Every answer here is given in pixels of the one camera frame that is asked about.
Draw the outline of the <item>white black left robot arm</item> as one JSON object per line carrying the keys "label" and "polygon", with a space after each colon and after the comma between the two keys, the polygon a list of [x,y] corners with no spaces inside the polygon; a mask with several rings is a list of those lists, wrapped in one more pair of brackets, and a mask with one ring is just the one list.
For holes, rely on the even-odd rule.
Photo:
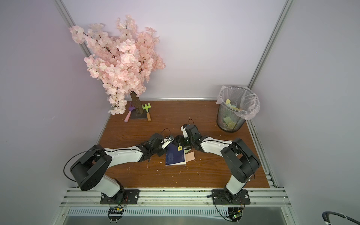
{"label": "white black left robot arm", "polygon": [[94,145],[88,151],[81,152],[81,157],[70,167],[81,191],[96,190],[102,199],[110,204],[124,203],[125,189],[116,179],[106,175],[109,168],[125,163],[137,163],[149,160],[153,155],[162,156],[168,145],[174,141],[173,136],[163,137],[155,133],[150,140],[127,148],[109,149]]}

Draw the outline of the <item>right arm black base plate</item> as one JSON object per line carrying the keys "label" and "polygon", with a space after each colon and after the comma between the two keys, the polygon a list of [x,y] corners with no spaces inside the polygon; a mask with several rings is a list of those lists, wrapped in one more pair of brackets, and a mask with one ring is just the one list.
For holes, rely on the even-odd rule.
{"label": "right arm black base plate", "polygon": [[207,196],[212,199],[214,204],[226,205],[250,205],[250,197],[246,189],[242,189],[238,194],[232,195],[223,189],[213,189]]}

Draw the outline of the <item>dark blue paperback book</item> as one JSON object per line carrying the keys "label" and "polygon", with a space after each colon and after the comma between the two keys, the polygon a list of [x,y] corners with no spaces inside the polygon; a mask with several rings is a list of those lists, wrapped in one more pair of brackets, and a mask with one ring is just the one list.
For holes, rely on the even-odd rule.
{"label": "dark blue paperback book", "polygon": [[185,165],[185,151],[183,149],[179,150],[178,146],[174,144],[169,144],[167,146],[168,150],[166,152],[166,165],[167,166],[177,166]]}

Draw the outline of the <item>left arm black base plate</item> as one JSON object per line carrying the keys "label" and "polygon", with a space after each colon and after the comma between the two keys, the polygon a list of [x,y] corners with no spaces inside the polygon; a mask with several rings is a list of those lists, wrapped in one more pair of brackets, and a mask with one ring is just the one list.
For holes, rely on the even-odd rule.
{"label": "left arm black base plate", "polygon": [[101,194],[100,204],[137,204],[140,190],[138,189],[121,189],[115,196],[109,197],[106,194]]}

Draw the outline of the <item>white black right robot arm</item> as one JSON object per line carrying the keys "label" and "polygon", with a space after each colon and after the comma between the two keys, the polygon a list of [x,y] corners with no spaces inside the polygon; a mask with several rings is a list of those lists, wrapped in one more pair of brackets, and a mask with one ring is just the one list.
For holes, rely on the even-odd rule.
{"label": "white black right robot arm", "polygon": [[231,172],[230,180],[224,190],[230,195],[239,194],[261,166],[260,159],[240,138],[224,141],[203,136],[194,124],[183,125],[181,131],[182,135],[175,137],[178,146],[212,153],[224,159]]}

